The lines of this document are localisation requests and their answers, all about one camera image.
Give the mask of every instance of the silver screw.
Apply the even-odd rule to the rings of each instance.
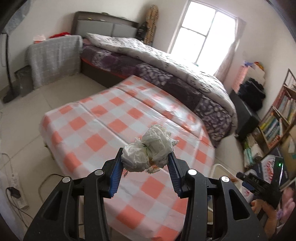
[[[225,182],[225,183],[227,183],[227,182],[230,181],[230,180],[229,180],[229,177],[226,177],[226,176],[221,177],[221,180],[222,180],[223,182]]]
[[[101,169],[99,169],[99,170],[96,170],[94,173],[95,173],[95,175],[97,175],[97,176],[101,176],[101,175],[104,174],[104,171],[101,170]]]
[[[70,177],[64,177],[64,178],[62,179],[63,183],[68,183],[70,180],[71,180]]]
[[[189,173],[190,175],[192,175],[192,176],[195,176],[195,175],[197,174],[197,171],[194,170],[194,169],[189,169],[189,170],[188,170],[188,173]]]

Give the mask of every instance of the black bag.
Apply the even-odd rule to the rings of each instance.
[[[252,78],[240,85],[238,96],[255,112],[262,108],[266,97],[264,87]]]
[[[142,25],[138,28],[135,39],[144,41],[147,33],[147,22],[142,23]]]

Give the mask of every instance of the checkered tablecloth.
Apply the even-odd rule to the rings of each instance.
[[[180,141],[174,147],[177,158],[209,174],[215,150],[202,121],[136,76],[47,112],[40,132],[63,172],[81,178],[102,168],[120,147],[142,137],[153,124],[164,126]],[[114,198],[105,199],[108,224],[134,241],[173,241],[182,230],[186,205],[187,199],[174,192],[167,167],[154,174],[128,173]]]

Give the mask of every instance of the bed frame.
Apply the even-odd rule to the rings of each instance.
[[[138,28],[139,26],[139,23],[133,22],[128,19],[115,17],[109,14],[79,11],[76,12],[74,15],[71,34],[76,33],[78,20],[103,21],[128,25],[134,28]],[[125,79],[124,77],[120,77],[105,70],[94,67],[84,61],[81,61],[81,73],[83,73],[87,77],[90,77],[91,79],[95,80],[96,82],[98,82],[106,88],[110,88]]]

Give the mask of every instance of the hand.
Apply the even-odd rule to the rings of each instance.
[[[276,225],[277,225],[277,219],[276,219],[276,210],[269,205],[267,202],[257,199],[251,202],[252,210],[255,214],[258,214],[261,210],[261,208],[264,210],[264,212],[267,214],[268,219],[264,227],[264,231],[268,238],[271,238],[272,235],[276,231]]]

